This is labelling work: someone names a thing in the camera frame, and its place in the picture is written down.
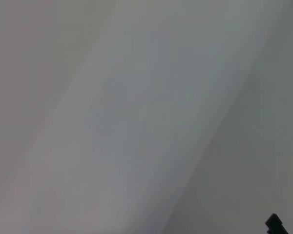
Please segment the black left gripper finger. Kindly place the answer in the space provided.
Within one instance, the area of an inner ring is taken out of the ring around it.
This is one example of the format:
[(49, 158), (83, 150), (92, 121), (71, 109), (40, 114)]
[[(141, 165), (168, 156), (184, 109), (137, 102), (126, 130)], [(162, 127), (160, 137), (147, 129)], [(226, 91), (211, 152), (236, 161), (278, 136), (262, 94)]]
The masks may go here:
[(272, 214), (265, 222), (268, 227), (267, 234), (288, 234), (282, 221), (276, 214)]

